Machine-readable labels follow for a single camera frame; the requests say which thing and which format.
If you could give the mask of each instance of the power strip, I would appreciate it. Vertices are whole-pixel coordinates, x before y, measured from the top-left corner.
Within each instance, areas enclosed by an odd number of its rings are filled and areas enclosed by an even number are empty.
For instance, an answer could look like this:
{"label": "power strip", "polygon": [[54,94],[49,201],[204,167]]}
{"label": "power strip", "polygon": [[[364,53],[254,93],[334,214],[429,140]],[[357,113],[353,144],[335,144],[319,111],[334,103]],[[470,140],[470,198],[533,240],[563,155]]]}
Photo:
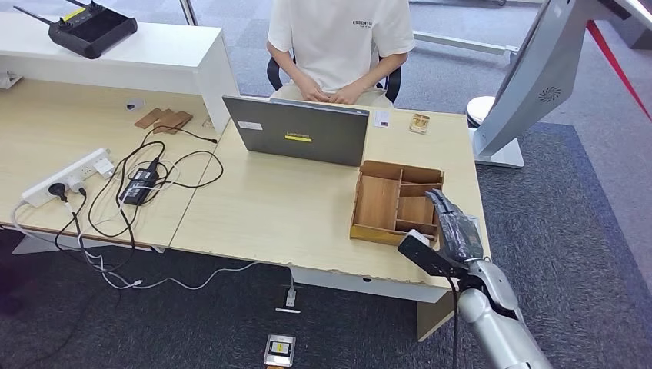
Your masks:
{"label": "power strip", "polygon": [[71,183],[74,184],[84,181],[98,171],[101,171],[102,175],[108,178],[110,174],[109,170],[106,170],[106,165],[110,165],[113,168],[113,164],[108,160],[108,151],[105,148],[99,148],[69,165],[56,175],[52,175],[50,178],[23,192],[22,199],[31,206],[38,208],[53,198],[56,198],[48,191],[51,185],[62,183],[65,185],[65,189],[68,190]]}

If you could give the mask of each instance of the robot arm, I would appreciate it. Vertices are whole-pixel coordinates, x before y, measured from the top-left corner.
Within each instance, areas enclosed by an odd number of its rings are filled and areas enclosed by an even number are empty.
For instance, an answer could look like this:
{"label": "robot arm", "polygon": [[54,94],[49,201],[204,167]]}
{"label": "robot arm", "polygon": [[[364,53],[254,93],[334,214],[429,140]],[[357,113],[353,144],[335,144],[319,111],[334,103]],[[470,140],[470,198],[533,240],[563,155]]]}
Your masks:
{"label": "robot arm", "polygon": [[427,239],[412,230],[399,245],[399,252],[429,275],[458,279],[460,316],[471,326],[495,368],[552,369],[525,325],[507,277],[483,259],[473,221],[440,190],[426,195],[439,217],[441,250],[430,248]]}

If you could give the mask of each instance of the wooden compartment organizer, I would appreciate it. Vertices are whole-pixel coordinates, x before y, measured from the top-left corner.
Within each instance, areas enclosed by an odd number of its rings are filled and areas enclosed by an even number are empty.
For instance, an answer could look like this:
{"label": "wooden compartment organizer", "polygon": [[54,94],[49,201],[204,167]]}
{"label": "wooden compartment organizer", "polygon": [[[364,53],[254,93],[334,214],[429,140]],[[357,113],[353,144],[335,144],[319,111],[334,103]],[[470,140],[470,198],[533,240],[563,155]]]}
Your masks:
{"label": "wooden compartment organizer", "polygon": [[442,188],[444,172],[365,161],[360,167],[349,236],[398,246],[411,229],[437,240],[437,215],[425,192]]}

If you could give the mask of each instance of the white cable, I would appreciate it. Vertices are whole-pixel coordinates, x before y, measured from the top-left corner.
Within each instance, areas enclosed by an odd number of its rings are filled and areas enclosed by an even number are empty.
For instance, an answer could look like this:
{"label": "white cable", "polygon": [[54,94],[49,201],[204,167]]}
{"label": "white cable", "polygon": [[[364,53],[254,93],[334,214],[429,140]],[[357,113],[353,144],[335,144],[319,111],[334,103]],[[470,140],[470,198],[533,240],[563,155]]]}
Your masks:
{"label": "white cable", "polygon": [[[163,186],[161,186],[161,187],[159,187],[159,188],[153,188],[153,187],[147,187],[147,186],[135,186],[135,187],[132,187],[132,188],[130,188],[130,189],[131,189],[131,190],[146,189],[146,190],[151,190],[151,191],[163,191],[163,190],[167,190],[167,189],[170,188],[171,186],[175,185],[175,183],[177,183],[177,181],[178,181],[179,178],[181,177],[181,171],[179,170],[179,168],[178,168],[174,163],[172,163],[171,161],[169,161],[169,162],[171,163],[172,168],[177,170],[177,177],[174,179],[174,181],[171,181],[171,182],[167,183],[167,185],[163,185]],[[121,200],[119,201],[118,211],[116,211],[116,212],[115,212],[111,217],[106,218],[106,219],[104,219],[104,220],[102,220],[102,221],[96,221],[96,222],[94,222],[93,224],[95,225],[95,227],[97,227],[97,226],[99,226],[100,224],[105,223],[105,222],[107,222],[107,221],[112,221],[115,217],[117,217],[118,215],[120,215],[120,212],[122,211],[122,207],[125,206],[125,199],[126,199],[126,197],[124,197],[123,199],[121,199]],[[81,241],[81,239],[82,239],[82,237],[84,236],[84,233],[85,233],[86,231],[90,230],[91,228],[93,228],[93,226],[92,226],[92,225],[89,225],[88,227],[86,227],[85,229],[83,229],[83,230],[82,230],[82,231],[77,235],[77,244],[79,245],[80,248],[82,247],[82,241]]]}
{"label": "white cable", "polygon": [[[48,240],[47,238],[43,238],[43,237],[38,236],[38,235],[36,235],[36,234],[32,234],[32,233],[30,233],[30,232],[27,232],[23,227],[20,226],[20,224],[18,224],[18,220],[16,219],[16,213],[18,213],[18,210],[19,210],[23,205],[27,205],[27,201],[25,201],[25,200],[21,200],[21,201],[16,205],[16,207],[14,208],[14,210],[12,211],[12,223],[13,223],[14,228],[16,228],[19,232],[21,232],[22,234],[24,234],[24,235],[27,236],[27,237],[34,238],[35,240],[45,241],[45,242],[48,242],[48,243],[50,243],[50,244],[55,244],[55,242],[54,242],[53,240]],[[72,247],[72,246],[68,246],[68,245],[66,245],[66,244],[59,244],[59,246],[61,246],[61,247],[63,247],[63,248],[69,248],[69,249],[71,249],[71,250],[76,250],[76,251],[78,251],[77,248]]]}
{"label": "white cable", "polygon": [[[208,284],[208,282],[210,282],[211,279],[213,279],[213,277],[214,277],[217,273],[219,273],[219,272],[221,272],[221,271],[233,271],[233,272],[238,272],[238,271],[243,271],[243,270],[245,270],[245,269],[248,269],[249,267],[252,267],[252,266],[254,266],[254,265],[256,265],[256,264],[260,264],[260,263],[257,262],[257,261],[254,261],[254,262],[251,262],[251,263],[245,265],[245,266],[242,267],[242,268],[237,268],[237,269],[233,269],[233,268],[221,268],[221,269],[217,269],[216,271],[214,271],[214,272],[211,274],[210,277],[208,277],[208,279],[207,279],[204,283],[202,283],[202,284],[200,284],[200,285],[198,285],[198,286],[188,286],[188,285],[186,285],[185,283],[183,283],[183,282],[181,282],[181,281],[179,281],[179,280],[177,280],[177,279],[175,279],[175,278],[172,278],[172,277],[167,277],[167,278],[165,278],[165,279],[162,279],[162,280],[160,280],[160,281],[158,281],[158,282],[156,282],[156,283],[154,283],[154,284],[150,284],[150,285],[148,285],[148,286],[141,286],[141,285],[140,285],[140,284],[142,283],[142,280],[141,280],[141,279],[137,280],[136,282],[129,283],[129,282],[127,282],[127,281],[126,281],[122,276],[120,276],[119,274],[113,273],[113,272],[102,273],[102,275],[104,276],[104,279],[107,281],[107,283],[109,283],[113,288],[117,288],[117,289],[119,289],[119,290],[124,290],[124,289],[126,289],[126,288],[134,288],[134,289],[136,289],[136,290],[147,290],[147,289],[149,289],[149,288],[154,288],[154,287],[156,287],[156,286],[158,286],[158,285],[160,285],[160,284],[163,284],[163,283],[165,283],[165,282],[167,282],[167,281],[173,281],[173,282],[175,282],[176,284],[182,286],[182,287],[185,288],[185,289],[192,290],[192,291],[196,291],[196,290],[199,290],[199,289],[204,288],[204,287],[206,286],[206,284]],[[107,278],[106,274],[110,274],[110,275],[116,277],[117,279],[119,279],[120,281],[122,281],[122,283],[124,283],[125,286],[116,286],[115,284],[113,284],[113,283],[112,283],[112,282]]]}

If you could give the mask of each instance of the gray laptop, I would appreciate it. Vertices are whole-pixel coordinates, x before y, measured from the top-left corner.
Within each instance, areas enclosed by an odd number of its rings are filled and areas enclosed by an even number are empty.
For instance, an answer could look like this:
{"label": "gray laptop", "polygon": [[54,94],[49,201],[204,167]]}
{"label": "gray laptop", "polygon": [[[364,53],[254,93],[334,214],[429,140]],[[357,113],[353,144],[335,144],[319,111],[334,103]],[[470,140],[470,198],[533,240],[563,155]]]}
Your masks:
{"label": "gray laptop", "polygon": [[249,151],[359,166],[369,111],[224,96]]}

